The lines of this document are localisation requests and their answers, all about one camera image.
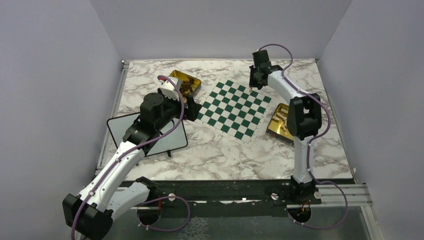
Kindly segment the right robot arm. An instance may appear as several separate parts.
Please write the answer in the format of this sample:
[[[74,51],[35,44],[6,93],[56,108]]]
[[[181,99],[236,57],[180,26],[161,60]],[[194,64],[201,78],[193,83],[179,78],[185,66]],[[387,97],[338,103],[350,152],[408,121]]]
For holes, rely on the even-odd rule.
[[[313,137],[318,135],[322,127],[321,107],[285,75],[281,66],[272,65],[266,50],[257,50],[252,56],[249,86],[259,90],[269,86],[288,103],[286,122],[293,136],[294,169],[286,195],[292,202],[300,204],[315,191],[310,160]]]

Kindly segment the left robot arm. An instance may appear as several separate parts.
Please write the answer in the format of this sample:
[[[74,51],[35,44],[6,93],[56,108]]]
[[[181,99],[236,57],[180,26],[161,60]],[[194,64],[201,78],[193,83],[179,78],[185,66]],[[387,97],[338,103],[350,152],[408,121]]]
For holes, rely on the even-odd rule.
[[[114,220],[143,203],[152,205],[157,191],[148,184],[135,182],[117,192],[128,173],[160,139],[171,134],[182,120],[195,121],[202,105],[192,97],[172,99],[162,92],[147,94],[140,105],[138,118],[126,130],[122,142],[106,167],[77,195],[68,194],[63,202],[65,222],[86,239],[101,240]]]

